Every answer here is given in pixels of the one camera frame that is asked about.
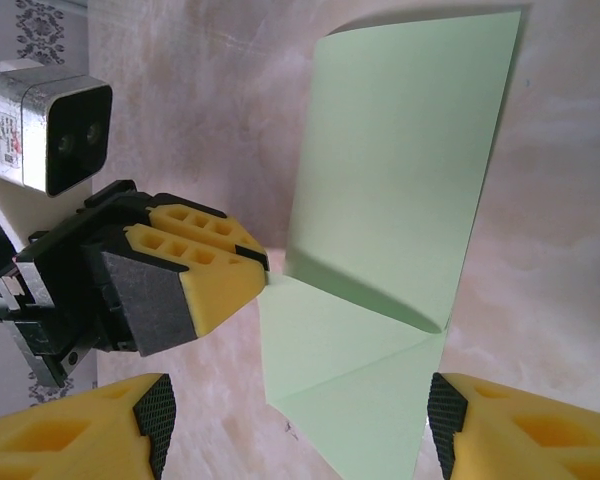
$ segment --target green paper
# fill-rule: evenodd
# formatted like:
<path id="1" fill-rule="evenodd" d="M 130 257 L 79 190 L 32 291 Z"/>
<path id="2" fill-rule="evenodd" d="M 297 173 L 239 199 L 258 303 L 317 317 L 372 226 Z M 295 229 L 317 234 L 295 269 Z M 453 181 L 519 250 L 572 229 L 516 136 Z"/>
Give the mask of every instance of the green paper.
<path id="1" fill-rule="evenodd" d="M 408 478 L 519 12 L 338 33 L 314 57 L 267 400 L 347 479 Z"/>

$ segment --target silver camera housing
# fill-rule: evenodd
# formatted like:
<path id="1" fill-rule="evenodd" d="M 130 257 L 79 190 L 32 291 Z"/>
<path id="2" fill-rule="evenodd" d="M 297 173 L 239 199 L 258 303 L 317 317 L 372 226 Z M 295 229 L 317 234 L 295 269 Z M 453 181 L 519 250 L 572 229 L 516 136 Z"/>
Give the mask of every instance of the silver camera housing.
<path id="1" fill-rule="evenodd" d="M 62 66 L 26 68 L 0 73 L 0 178 L 55 196 L 93 176 L 102 164 L 62 191 L 50 191 L 48 171 L 50 111 L 58 100 L 110 87 Z M 108 117 L 111 114 L 109 103 Z M 109 118 L 106 119 L 105 142 Z"/>

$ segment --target camera lens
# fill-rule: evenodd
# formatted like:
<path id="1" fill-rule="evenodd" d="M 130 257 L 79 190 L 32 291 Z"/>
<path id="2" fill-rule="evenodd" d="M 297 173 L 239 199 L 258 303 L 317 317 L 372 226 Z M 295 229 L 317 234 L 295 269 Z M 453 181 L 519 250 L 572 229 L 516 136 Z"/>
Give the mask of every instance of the camera lens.
<path id="1" fill-rule="evenodd" d="M 99 123 L 92 123 L 87 130 L 87 143 L 91 146 L 98 143 L 102 135 L 102 127 Z"/>
<path id="2" fill-rule="evenodd" d="M 58 153 L 63 157 L 68 157 L 73 152 L 75 144 L 76 139 L 72 134 L 64 135 L 58 142 Z"/>

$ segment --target yellow foam block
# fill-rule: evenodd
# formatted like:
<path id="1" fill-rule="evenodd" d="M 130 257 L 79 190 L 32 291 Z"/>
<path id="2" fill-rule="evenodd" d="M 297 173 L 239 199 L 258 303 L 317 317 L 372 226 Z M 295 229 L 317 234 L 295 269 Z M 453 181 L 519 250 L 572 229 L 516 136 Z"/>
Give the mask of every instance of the yellow foam block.
<path id="1" fill-rule="evenodd" d="M 166 455 L 173 423 L 160 426 L 166 438 L 150 439 L 133 409 L 147 407 L 147 399 L 164 401 L 164 391 L 157 392 L 162 398 L 145 396 L 164 380 L 173 402 L 168 376 L 147 374 L 0 418 L 0 480 L 154 479 L 151 442 Z M 173 422 L 175 403 L 170 408 L 160 412 L 163 421 L 171 413 Z"/>
<path id="2" fill-rule="evenodd" d="M 125 235 L 133 250 L 188 268 L 180 281 L 198 337 L 264 289 L 265 270 L 256 260 L 142 224 L 127 227 Z"/>
<path id="3" fill-rule="evenodd" d="M 149 213 L 151 225 L 189 240 L 235 253 L 241 246 L 265 254 L 264 248 L 233 217 L 220 218 L 185 205 L 160 205 Z"/>
<path id="4" fill-rule="evenodd" d="M 467 375 L 442 377 L 432 382 L 429 421 L 446 479 L 600 480 L 600 413 Z"/>

